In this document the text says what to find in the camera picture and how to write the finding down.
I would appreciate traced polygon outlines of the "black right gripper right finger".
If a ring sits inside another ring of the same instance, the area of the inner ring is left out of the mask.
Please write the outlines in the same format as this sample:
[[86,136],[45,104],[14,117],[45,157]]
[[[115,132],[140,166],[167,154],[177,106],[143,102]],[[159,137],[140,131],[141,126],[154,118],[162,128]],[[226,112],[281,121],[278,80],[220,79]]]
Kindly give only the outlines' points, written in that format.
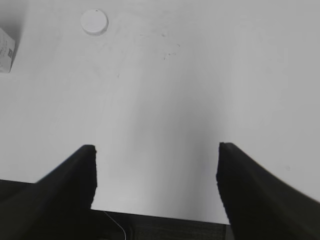
[[318,240],[320,204],[233,143],[218,148],[217,188],[234,239]]

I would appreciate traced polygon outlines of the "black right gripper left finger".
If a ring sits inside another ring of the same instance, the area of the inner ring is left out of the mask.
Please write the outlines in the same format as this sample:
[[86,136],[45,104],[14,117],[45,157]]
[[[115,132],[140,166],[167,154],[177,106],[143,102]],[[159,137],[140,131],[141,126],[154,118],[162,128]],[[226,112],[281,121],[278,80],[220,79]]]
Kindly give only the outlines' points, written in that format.
[[83,145],[36,183],[0,200],[0,238],[21,240],[56,214],[91,209],[98,186],[96,148]]

